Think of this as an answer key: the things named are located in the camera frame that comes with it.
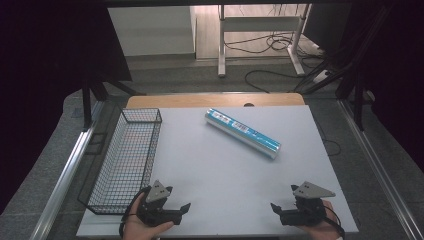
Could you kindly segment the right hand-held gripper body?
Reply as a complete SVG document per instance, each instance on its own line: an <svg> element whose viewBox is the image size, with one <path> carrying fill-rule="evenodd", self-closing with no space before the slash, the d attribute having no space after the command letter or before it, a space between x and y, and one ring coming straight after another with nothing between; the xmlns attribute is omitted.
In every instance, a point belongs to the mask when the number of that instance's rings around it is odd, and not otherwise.
<svg viewBox="0 0 424 240"><path fill-rule="evenodd" d="M296 208L283 210L280 221L283 225L308 227L320 224L327 216L323 198L336 196L333 191L308 181L302 183L293 195Z"/></svg>

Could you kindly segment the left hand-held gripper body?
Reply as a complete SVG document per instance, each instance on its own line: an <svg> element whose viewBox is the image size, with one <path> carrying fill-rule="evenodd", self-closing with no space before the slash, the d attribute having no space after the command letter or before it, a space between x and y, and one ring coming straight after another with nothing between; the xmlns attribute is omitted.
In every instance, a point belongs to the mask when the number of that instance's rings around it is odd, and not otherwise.
<svg viewBox="0 0 424 240"><path fill-rule="evenodd" d="M144 196L137 207L136 216L147 226L156 227L166 222L179 225L183 214L180 209L164 209L164 204L171 195L166 187L156 180L151 186L143 190Z"/></svg>

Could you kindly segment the person's left hand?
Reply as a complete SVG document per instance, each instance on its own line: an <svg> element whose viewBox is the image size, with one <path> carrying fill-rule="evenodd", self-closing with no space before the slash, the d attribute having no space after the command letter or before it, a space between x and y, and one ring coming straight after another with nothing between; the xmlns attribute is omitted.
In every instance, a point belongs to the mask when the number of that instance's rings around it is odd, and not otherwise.
<svg viewBox="0 0 424 240"><path fill-rule="evenodd" d="M156 227L145 225L137 216L137 207L140 199L132 204L128 218L124 222L122 240L152 240L174 226L173 222L166 222Z"/></svg>

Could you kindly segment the person's right hand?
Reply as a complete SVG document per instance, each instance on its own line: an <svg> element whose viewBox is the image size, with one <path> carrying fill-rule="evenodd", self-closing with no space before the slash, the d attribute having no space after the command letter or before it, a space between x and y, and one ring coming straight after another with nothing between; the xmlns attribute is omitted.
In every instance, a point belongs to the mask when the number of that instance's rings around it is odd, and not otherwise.
<svg viewBox="0 0 424 240"><path fill-rule="evenodd" d="M338 218L333 211L332 203L324 200L323 205L325 206L327 218L338 223ZM342 236L339 231L325 221L313 227L299 226L299 229L304 230L312 238L312 240L342 240Z"/></svg>

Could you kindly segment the blue plastic wrap roll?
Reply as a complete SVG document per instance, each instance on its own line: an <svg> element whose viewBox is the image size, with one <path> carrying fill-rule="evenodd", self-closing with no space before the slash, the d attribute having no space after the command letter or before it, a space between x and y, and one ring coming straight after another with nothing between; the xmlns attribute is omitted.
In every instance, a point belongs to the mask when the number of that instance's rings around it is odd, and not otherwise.
<svg viewBox="0 0 424 240"><path fill-rule="evenodd" d="M253 147L271 159L275 159L279 153L281 144L278 141L216 109L208 109L205 113L205 119L212 126Z"/></svg>

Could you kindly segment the black metal stand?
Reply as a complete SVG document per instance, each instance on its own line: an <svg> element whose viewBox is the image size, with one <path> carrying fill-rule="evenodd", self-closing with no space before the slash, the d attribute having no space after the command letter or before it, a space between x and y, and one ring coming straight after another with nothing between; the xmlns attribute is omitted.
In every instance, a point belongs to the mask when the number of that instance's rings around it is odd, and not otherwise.
<svg viewBox="0 0 424 240"><path fill-rule="evenodd" d="M107 75L98 74L95 77L84 77L82 80L82 102L83 102L83 131L86 132L92 125L93 114L91 108L91 94L98 101L105 101L109 93L106 90L104 83L109 83L115 88L122 90L130 96L146 96L146 93L136 91L120 81L113 80Z"/></svg>
<svg viewBox="0 0 424 240"><path fill-rule="evenodd" d="M334 54L328 55L322 63L301 80L293 89L293 93L310 95L339 80L340 83L335 91L335 96L338 100L347 100L350 94L353 94L353 121L363 131L362 109L366 55L371 51L372 44L393 9L395 1L351 0L351 3L353 5L370 3L374 6L374 11L363 18L362 25L357 28L345 45ZM318 71L324 70L326 67L332 68L333 73L319 83L308 86L308 83L318 75Z"/></svg>

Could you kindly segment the white power strip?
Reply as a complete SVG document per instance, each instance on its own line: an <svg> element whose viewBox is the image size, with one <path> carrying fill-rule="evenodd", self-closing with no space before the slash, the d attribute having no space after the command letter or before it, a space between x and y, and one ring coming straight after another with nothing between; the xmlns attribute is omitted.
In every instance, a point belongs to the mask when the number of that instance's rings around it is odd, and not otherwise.
<svg viewBox="0 0 424 240"><path fill-rule="evenodd" d="M314 83L319 83L323 81L325 78L331 75L331 72L329 70L323 70L321 73L319 73L314 79Z"/></svg>

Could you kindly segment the black curtain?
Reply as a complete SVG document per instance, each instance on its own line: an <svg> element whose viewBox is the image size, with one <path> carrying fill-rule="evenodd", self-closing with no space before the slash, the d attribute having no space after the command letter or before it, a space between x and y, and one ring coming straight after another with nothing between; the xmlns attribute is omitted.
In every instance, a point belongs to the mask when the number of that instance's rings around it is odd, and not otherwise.
<svg viewBox="0 0 424 240"><path fill-rule="evenodd" d="M0 0L0 215L49 141L67 96L129 81L106 6L94 0Z"/></svg>
<svg viewBox="0 0 424 240"><path fill-rule="evenodd" d="M358 66L372 110L424 170L424 0L353 0L345 41L372 25L383 7L387 17Z"/></svg>

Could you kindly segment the white cabinet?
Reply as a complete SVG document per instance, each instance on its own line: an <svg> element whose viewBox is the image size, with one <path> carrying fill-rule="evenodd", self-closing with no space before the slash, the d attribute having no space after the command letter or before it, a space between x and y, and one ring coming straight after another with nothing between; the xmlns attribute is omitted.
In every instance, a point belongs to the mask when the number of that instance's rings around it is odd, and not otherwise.
<svg viewBox="0 0 424 240"><path fill-rule="evenodd" d="M125 56L195 53L195 15L189 6L109 8Z"/></svg>

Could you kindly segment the aluminium rail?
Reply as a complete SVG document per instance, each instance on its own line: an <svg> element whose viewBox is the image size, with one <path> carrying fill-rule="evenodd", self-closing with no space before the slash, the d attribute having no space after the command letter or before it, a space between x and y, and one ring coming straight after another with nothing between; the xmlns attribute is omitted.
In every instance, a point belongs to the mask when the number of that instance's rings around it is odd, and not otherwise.
<svg viewBox="0 0 424 240"><path fill-rule="evenodd" d="M395 213L395 216L398 218L407 237L409 240L424 240L424 231L422 231L417 225L412 211L409 209L405 200L393 184L393 181L390 179L389 174L384 168L365 131L361 130L354 121L353 110L349 106L349 102L346 100L338 100L337 103L341 108L343 115L346 118L362 151L364 152L364 155L372 171L374 172L376 179L378 180L383 192L385 193Z"/></svg>
<svg viewBox="0 0 424 240"><path fill-rule="evenodd" d="M79 134L29 240L47 239L84 156L84 152L93 135L94 128L98 123L99 115L103 107L104 103L102 101L97 101L94 106L90 108L92 111L92 122L88 125L86 130Z"/></svg>

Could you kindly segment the white metal desk frame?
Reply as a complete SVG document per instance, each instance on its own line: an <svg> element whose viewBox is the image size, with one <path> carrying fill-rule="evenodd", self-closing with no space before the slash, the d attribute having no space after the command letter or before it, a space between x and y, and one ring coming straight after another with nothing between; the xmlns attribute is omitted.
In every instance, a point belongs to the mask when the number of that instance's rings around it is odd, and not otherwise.
<svg viewBox="0 0 424 240"><path fill-rule="evenodd" d="M219 5L219 53L218 76L226 75L226 55L224 37L227 32L293 32L293 39L287 52L298 76L304 76L305 71L300 63L297 48L310 5L307 4L300 16L266 16L266 17L226 17L225 6Z"/></svg>

